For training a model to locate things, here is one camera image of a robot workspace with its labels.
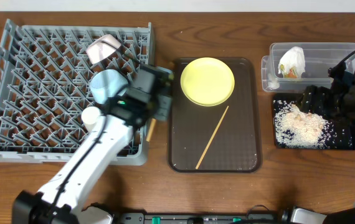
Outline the light blue bowl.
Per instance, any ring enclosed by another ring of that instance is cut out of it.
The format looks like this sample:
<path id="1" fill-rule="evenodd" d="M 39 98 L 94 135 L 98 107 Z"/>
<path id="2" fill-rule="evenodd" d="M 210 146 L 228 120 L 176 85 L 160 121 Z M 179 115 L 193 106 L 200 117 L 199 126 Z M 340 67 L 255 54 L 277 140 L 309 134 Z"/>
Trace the light blue bowl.
<path id="1" fill-rule="evenodd" d="M 96 74 L 90 84 L 90 91 L 96 103 L 104 104 L 109 97 L 113 97 L 125 85 L 128 80 L 113 69 L 101 71 Z"/>

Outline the small white cup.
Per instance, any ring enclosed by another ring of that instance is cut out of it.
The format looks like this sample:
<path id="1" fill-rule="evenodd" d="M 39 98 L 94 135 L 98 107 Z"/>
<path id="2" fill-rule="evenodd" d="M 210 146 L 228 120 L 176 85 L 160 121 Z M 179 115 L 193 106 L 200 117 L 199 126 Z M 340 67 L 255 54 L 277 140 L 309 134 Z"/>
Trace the small white cup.
<path id="1" fill-rule="evenodd" d="M 97 120 L 100 116 L 101 111 L 96 106 L 89 106 L 83 110 L 81 114 L 81 119 L 89 133 L 92 132 L 92 130 L 96 126 Z"/>

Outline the green snack wrapper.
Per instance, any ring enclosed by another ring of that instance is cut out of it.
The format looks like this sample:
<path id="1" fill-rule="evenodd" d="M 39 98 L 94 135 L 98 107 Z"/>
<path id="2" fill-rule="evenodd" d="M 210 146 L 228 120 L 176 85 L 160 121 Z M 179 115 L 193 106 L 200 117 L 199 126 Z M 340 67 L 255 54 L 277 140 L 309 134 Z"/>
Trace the green snack wrapper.
<path id="1" fill-rule="evenodd" d="M 283 75 L 284 78 L 298 78 L 298 74 L 296 72 L 296 68 L 293 67 L 291 69 L 289 69 L 289 71 L 287 73 L 285 73 Z"/>

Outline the white napkin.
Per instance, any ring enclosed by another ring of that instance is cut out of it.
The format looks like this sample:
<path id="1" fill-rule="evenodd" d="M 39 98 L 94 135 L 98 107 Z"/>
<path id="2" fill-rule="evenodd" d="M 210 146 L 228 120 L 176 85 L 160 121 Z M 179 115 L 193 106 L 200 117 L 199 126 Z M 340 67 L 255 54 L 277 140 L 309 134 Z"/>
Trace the white napkin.
<path id="1" fill-rule="evenodd" d="M 295 67 L 298 78 L 305 73 L 305 55 L 301 47 L 292 47 L 280 59 L 278 64 L 278 73 L 284 75 L 289 69 Z"/>

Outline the white bowl with food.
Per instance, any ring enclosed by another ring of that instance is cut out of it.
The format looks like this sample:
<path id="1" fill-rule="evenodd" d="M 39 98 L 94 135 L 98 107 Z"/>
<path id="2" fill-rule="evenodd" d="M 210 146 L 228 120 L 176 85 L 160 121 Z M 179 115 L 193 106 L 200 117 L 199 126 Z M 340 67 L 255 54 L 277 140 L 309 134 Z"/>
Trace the white bowl with food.
<path id="1" fill-rule="evenodd" d="M 86 49 L 86 53 L 90 62 L 96 64 L 112 55 L 120 47 L 121 42 L 118 39 L 111 34 L 106 34 L 90 44 Z"/>

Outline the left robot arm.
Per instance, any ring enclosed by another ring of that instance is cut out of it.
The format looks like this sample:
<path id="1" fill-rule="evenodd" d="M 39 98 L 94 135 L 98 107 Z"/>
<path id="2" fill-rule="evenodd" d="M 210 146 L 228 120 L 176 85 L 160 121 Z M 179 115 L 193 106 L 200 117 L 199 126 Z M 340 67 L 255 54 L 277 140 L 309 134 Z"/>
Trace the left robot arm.
<path id="1" fill-rule="evenodd" d="M 109 96 L 96 125 L 61 170 L 36 194 L 23 190 L 12 206 L 13 223 L 112 223 L 89 193 L 134 132 L 171 106 L 171 70 L 140 65 L 139 74 Z"/>

